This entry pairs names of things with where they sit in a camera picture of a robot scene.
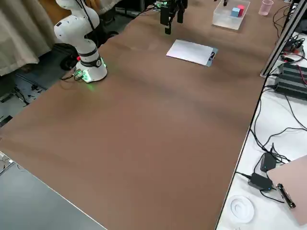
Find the floor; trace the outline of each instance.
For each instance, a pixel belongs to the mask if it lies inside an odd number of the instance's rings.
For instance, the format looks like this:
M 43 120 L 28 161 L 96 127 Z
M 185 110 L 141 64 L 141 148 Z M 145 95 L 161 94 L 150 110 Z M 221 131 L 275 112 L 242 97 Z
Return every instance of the floor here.
M 104 230 L 17 164 L 0 176 L 3 230 Z
M 120 15 L 106 26 L 108 31 L 124 30 L 131 21 Z M 66 73 L 59 66 L 67 53 L 58 48 L 40 57 L 29 73 L 17 70 L 8 75 L 31 103 Z M 17 96 L 0 103 L 0 122 L 16 116 L 26 104 Z M 103 230 L 104 228 L 51 190 L 28 171 L 14 163 L 0 169 L 0 225 L 4 230 Z

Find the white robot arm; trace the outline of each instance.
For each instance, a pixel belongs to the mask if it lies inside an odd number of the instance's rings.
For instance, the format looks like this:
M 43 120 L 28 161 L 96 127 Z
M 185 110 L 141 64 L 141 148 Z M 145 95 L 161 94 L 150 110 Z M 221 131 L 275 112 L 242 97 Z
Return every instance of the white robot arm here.
M 57 4 L 71 11 L 71 15 L 62 19 L 54 26 L 59 40 L 74 46 L 80 56 L 74 75 L 85 82 L 98 81 L 106 74 L 106 66 L 100 57 L 96 44 L 84 38 L 99 25 L 98 14 L 87 7 L 83 0 L 56 0 Z

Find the curtain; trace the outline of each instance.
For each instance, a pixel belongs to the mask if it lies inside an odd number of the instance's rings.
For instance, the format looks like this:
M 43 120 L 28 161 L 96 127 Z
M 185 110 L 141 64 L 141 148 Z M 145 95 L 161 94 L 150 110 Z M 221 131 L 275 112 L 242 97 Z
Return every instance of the curtain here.
M 38 0 L 0 0 L 0 76 L 38 63 L 56 41 L 53 24 Z
M 112 9 L 121 0 L 95 0 L 97 5 L 100 4 L 99 14 L 105 13 Z

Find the white desk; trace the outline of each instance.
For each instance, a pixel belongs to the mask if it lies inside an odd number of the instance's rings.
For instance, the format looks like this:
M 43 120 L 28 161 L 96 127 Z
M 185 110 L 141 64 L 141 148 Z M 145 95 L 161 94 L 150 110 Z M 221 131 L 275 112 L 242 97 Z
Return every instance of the white desk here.
M 299 59 L 299 57 L 296 57 L 295 55 L 289 57 Z M 277 61 L 275 67 L 279 66 L 281 63 L 281 61 Z M 302 67 L 307 67 L 307 61 L 305 60 L 298 64 Z M 272 84 L 272 79 L 268 80 L 268 84 Z M 303 125 L 307 126 L 307 101 L 291 97 L 288 98 L 298 120 L 301 121 Z M 270 135 L 283 131 L 286 127 L 300 127 L 293 118 L 284 96 L 276 94 L 272 90 L 265 92 L 262 95 L 261 100 L 261 114 L 257 120 L 256 130 L 257 137 L 262 144 L 267 141 Z M 306 140 L 307 132 L 290 131 L 278 137 L 273 137 L 266 148 L 270 149 L 274 142 L 275 148 L 280 154 L 286 156 L 290 160 L 295 160 L 307 155 Z M 251 175 L 254 166 L 262 154 L 263 151 L 256 144 L 253 135 L 249 133 L 237 171 Z M 259 167 L 260 166 L 257 167 L 256 173 L 265 176 L 265 173 L 261 172 Z M 235 174 L 227 196 L 226 204 L 228 199 L 234 195 L 243 195 L 247 197 L 253 203 L 255 208 L 254 219 L 248 224 L 232 223 L 225 205 L 222 210 L 217 230 L 307 230 L 307 225 L 299 226 L 296 223 L 295 219 L 291 216 L 287 205 L 263 197 L 259 190 L 249 186 L 247 182 L 247 178 Z M 277 191 L 271 191 L 266 195 L 282 200 Z

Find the white paper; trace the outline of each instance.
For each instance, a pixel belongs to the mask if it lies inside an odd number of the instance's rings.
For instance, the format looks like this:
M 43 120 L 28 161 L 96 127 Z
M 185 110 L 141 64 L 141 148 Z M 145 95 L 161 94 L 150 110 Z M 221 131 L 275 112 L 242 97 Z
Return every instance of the white paper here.
M 212 47 L 176 40 L 166 55 L 206 66 L 212 52 Z

